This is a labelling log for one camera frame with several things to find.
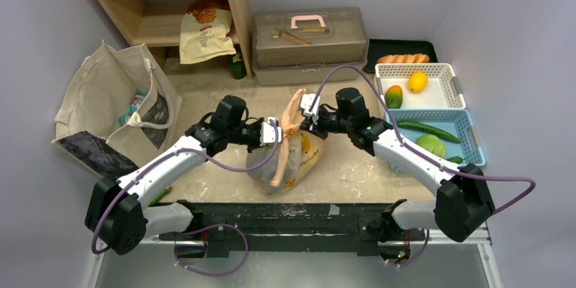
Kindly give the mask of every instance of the cabbage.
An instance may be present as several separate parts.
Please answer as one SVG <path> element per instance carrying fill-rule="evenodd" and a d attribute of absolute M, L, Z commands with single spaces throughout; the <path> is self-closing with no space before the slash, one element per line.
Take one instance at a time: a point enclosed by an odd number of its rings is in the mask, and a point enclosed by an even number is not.
<path fill-rule="evenodd" d="M 444 145 L 444 142 L 442 142 L 442 140 L 439 139 L 436 135 L 426 134 L 418 137 L 416 144 L 434 156 L 444 158 L 446 155 L 446 146 Z"/>

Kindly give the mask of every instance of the bread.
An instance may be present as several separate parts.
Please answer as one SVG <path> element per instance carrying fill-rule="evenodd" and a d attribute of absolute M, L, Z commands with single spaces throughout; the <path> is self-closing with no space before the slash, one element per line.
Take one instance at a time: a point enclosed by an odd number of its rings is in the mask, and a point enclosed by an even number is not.
<path fill-rule="evenodd" d="M 429 62 L 430 57 L 426 54 L 415 55 L 388 55 L 380 57 L 376 64 L 398 64 L 398 63 L 412 63 L 412 62 Z"/>

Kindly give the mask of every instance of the blue plastic basket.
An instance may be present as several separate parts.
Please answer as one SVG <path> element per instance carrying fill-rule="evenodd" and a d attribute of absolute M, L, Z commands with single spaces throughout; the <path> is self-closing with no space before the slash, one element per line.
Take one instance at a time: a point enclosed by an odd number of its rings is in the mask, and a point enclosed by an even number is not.
<path fill-rule="evenodd" d="M 480 145 L 478 133 L 472 117 L 465 109 L 391 109 L 396 122 L 400 120 L 412 120 L 423 124 L 431 125 L 454 136 L 458 137 L 461 143 L 444 141 L 446 145 L 446 158 L 460 156 L 464 158 L 463 164 L 472 162 L 476 166 L 486 165 L 484 150 Z M 386 120 L 390 122 L 390 117 L 386 115 Z M 412 142 L 426 134 L 423 132 L 400 128 L 400 133 Z M 393 171 L 399 168 L 391 165 Z"/>

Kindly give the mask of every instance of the white plastic basket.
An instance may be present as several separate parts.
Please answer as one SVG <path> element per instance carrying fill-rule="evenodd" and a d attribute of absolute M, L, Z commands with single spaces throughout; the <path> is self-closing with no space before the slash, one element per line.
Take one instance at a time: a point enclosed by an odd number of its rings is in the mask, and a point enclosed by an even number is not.
<path fill-rule="evenodd" d="M 408 79 L 415 72 L 428 75 L 428 84 L 419 93 L 408 90 Z M 450 64 L 377 64 L 374 82 L 382 99 L 391 86 L 400 86 L 403 92 L 401 109 L 466 108 L 462 89 Z M 380 106 L 380 114 L 385 117 L 382 106 Z"/>

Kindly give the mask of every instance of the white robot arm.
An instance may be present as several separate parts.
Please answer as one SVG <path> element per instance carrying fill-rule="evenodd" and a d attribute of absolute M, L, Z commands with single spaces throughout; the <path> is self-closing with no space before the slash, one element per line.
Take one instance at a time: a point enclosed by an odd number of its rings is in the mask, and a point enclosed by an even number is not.
<path fill-rule="evenodd" d="M 338 108 L 327 109 L 319 105 L 315 95 L 307 94 L 301 102 L 302 114 L 307 117 L 302 129 L 320 137 L 329 132 L 347 134 L 354 146 L 399 166 L 436 197 L 435 200 L 397 201 L 384 212 L 384 239 L 402 230 L 414 228 L 440 229 L 447 237 L 463 242 L 478 229 L 495 210 L 492 196 L 485 181 L 468 179 L 442 170 L 443 167 L 460 173 L 482 176 L 474 164 L 460 167 L 411 143 L 393 130 L 392 125 L 371 117 L 364 98 L 356 88 L 341 89 L 336 93 Z M 438 161 L 443 167 L 432 165 L 422 156 Z"/>
<path fill-rule="evenodd" d="M 134 249 L 143 238 L 184 232 L 194 218 L 191 210 L 180 203 L 148 207 L 164 188 L 207 160 L 218 163 L 211 157 L 228 143 L 246 145 L 252 151 L 281 142 L 282 129 L 275 118 L 259 118 L 247 124 L 247 119 L 241 120 L 245 111 L 245 101 L 226 96 L 214 113 L 206 114 L 172 147 L 142 168 L 116 180 L 102 178 L 92 191 L 85 225 L 119 255 Z"/>

